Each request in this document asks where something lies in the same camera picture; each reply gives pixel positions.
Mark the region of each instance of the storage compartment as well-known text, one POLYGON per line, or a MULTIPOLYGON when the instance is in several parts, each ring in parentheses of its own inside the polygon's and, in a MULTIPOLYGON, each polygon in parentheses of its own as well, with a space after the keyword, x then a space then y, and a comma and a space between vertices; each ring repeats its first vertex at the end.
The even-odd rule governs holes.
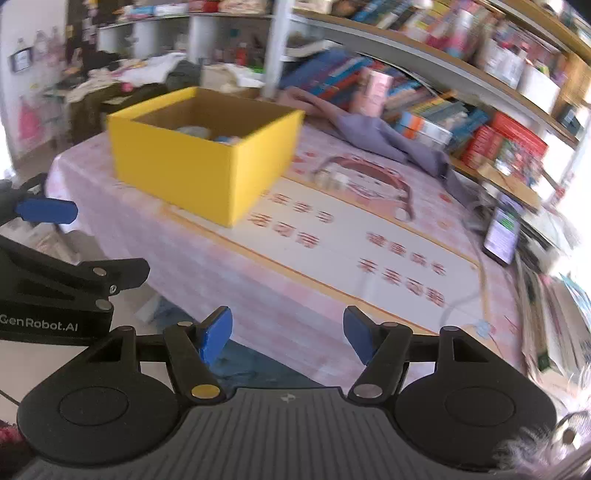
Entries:
POLYGON ((223 226, 232 226, 290 165, 304 113, 196 87, 113 113, 118 179, 223 226), (198 125, 234 145, 175 131, 198 125))

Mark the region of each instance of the shelf post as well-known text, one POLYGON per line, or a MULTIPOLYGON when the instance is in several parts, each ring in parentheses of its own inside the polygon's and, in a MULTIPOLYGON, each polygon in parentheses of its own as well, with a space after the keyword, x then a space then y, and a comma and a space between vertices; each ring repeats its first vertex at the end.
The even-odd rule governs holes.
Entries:
POLYGON ((271 29, 267 38, 267 55, 265 56, 265 86, 262 89, 264 98, 271 98, 275 95, 281 72, 285 53, 287 37, 290 33, 291 11, 295 0, 275 0, 273 8, 273 19, 271 29))

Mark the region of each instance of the phone screen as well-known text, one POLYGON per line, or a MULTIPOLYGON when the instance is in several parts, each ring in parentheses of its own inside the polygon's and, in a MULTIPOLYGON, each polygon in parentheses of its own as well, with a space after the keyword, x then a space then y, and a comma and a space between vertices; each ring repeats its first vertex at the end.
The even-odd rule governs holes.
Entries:
POLYGON ((484 248, 502 262, 510 264, 518 237, 519 220, 509 212, 496 208, 495 217, 486 233, 484 248))

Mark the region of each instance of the chinese character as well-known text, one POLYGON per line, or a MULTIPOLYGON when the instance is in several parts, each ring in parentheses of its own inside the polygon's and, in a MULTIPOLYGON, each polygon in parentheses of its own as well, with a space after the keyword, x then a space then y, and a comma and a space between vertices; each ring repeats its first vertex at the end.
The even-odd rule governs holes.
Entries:
POLYGON ((309 233, 300 232, 297 234, 297 242, 306 248, 314 248, 318 245, 318 237, 309 233))
POLYGON ((373 232, 368 232, 367 239, 378 247, 383 247, 388 241, 386 237, 373 232))
POLYGON ((271 217, 262 213, 253 213, 248 221, 254 223, 256 226, 266 227, 269 225, 271 217))
POLYGON ((295 227, 283 222, 278 222, 273 227, 273 230, 281 236, 291 236, 295 229, 295 227))
POLYGON ((445 268, 440 263, 433 262, 431 266, 437 275, 445 275, 445 268))
POLYGON ((438 307, 443 307, 445 305, 445 299, 443 298, 443 295, 432 288, 427 289, 427 299, 432 301, 438 307))
POLYGON ((363 270, 365 273, 374 273, 375 268, 377 267, 375 262, 372 262, 371 260, 367 260, 366 258, 361 258, 359 260, 359 264, 357 266, 361 270, 363 270))
POLYGON ((287 205, 291 199, 287 195, 283 195, 282 193, 276 193, 271 197, 271 201, 274 203, 279 203, 279 205, 287 205))
POLYGON ((425 258, 424 255, 419 255, 419 254, 413 253, 410 257, 410 260, 415 263, 418 263, 419 265, 422 265, 423 267, 427 266, 427 259, 425 258))
POLYGON ((423 284, 412 278, 407 280, 407 288, 417 296, 423 295, 423 284))
POLYGON ((308 213, 310 210, 312 210, 312 205, 308 205, 307 203, 303 202, 295 202, 294 210, 300 213, 308 213))
POLYGON ((394 285, 400 285, 400 274, 387 268, 383 273, 384 278, 394 285))
POLYGON ((335 217, 333 217, 331 214, 326 213, 326 212, 319 211, 318 215, 316 215, 316 216, 320 219, 320 221, 322 223, 332 223, 335 221, 335 217))
POLYGON ((390 243, 390 251, 400 255, 401 257, 406 255, 406 248, 400 244, 395 244, 394 242, 390 243))

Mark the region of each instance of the black wire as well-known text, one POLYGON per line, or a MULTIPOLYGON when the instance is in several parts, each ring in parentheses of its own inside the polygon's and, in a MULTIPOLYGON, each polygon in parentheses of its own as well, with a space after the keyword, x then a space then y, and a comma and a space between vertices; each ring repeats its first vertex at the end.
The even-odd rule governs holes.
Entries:
POLYGON ((20 406, 20 402, 15 400, 14 398, 12 398, 10 395, 8 395, 6 392, 3 392, 2 390, 0 390, 0 395, 3 396, 4 398, 6 398, 9 402, 14 403, 17 407, 20 406))

